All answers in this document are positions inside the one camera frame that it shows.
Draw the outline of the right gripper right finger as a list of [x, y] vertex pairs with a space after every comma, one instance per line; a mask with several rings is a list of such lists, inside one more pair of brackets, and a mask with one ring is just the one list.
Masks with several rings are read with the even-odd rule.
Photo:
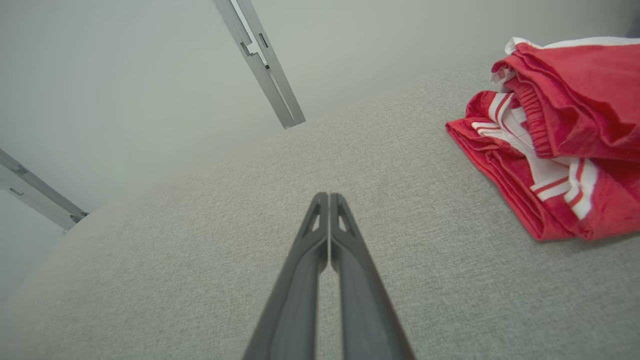
[[415, 360], [344, 196], [329, 195], [330, 258], [338, 273], [343, 360]]

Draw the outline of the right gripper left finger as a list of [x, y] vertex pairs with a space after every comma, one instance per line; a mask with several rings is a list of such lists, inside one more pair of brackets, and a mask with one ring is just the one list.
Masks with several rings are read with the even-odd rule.
[[329, 257], [329, 194], [317, 193], [242, 360], [315, 360], [318, 281]]

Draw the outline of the red and white basketball jersey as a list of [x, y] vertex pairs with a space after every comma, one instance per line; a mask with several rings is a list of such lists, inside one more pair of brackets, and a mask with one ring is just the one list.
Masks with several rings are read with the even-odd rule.
[[534, 239], [592, 241], [640, 231], [640, 164], [539, 157], [514, 93], [478, 92], [446, 131]]

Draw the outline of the red shorts with white stripes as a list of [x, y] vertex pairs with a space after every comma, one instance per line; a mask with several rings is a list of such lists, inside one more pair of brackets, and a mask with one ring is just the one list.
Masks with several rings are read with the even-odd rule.
[[538, 157], [640, 163], [640, 38], [512, 38], [505, 52], [491, 79], [516, 94]]

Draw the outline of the grey metal upright post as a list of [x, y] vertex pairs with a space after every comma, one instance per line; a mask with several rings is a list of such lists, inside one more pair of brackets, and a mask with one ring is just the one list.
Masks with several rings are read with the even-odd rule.
[[306, 121], [252, 0], [212, 0], [284, 129]]

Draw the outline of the grey metal side rail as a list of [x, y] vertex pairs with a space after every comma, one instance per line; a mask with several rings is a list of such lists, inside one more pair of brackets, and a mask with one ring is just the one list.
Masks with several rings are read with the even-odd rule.
[[35, 173], [0, 148], [0, 191], [32, 208], [64, 232], [71, 230], [89, 212], [53, 189]]

